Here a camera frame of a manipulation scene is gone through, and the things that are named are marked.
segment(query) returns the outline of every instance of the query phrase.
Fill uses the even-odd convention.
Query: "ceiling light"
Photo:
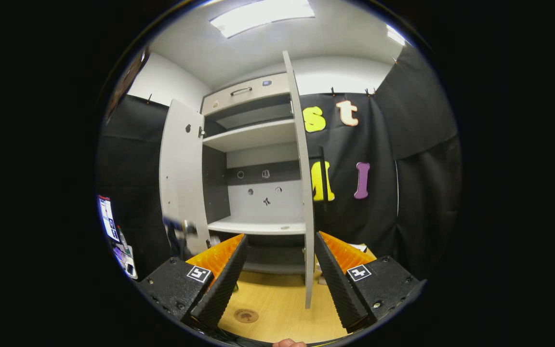
[[[398,34],[397,31],[395,31],[395,29],[393,29],[388,25],[387,25],[387,36],[389,38],[392,38],[395,42],[398,42],[402,46],[406,44],[406,40],[404,40],[404,38],[400,34]]]
[[[314,18],[308,0],[264,0],[237,7],[210,20],[212,26],[231,38],[240,32],[278,20]]]

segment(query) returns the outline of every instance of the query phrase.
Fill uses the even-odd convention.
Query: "cabinet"
[[[287,52],[286,72],[204,97],[201,112],[175,99],[160,151],[163,215],[192,220],[194,253],[249,234],[246,270],[300,273],[311,305],[313,207],[304,119]]]

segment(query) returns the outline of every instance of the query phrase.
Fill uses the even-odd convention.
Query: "cabinet door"
[[[198,237],[187,246],[192,254],[207,249],[209,239],[202,187],[202,136],[204,117],[173,99],[162,133],[160,148],[160,202],[162,214],[196,224]]]
[[[284,51],[284,62],[288,84],[291,90],[291,105],[295,130],[297,132],[297,150],[299,151],[299,167],[301,169],[302,208],[304,209],[305,222],[305,308],[309,309],[312,301],[312,283],[314,275],[314,210],[312,206],[312,180],[310,160],[308,156],[308,143],[305,138],[304,114],[299,101],[299,88],[295,79],[291,59],[288,52]]]

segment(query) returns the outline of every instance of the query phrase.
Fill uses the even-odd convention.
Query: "desk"
[[[368,249],[366,253],[375,255]],[[254,340],[277,342],[284,338],[314,343],[346,336],[326,285],[318,284],[314,272],[312,303],[305,309],[305,283],[301,275],[273,275],[242,271],[218,324],[223,330]],[[254,323],[235,319],[239,309],[258,312]]]

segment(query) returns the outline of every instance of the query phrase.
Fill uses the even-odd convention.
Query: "computer screen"
[[[119,239],[119,233],[115,229],[115,219],[113,218],[113,210],[110,207],[110,198],[99,195],[100,200],[100,212],[102,215],[102,221],[104,222],[104,230],[106,235],[109,235],[111,239],[121,242]]]

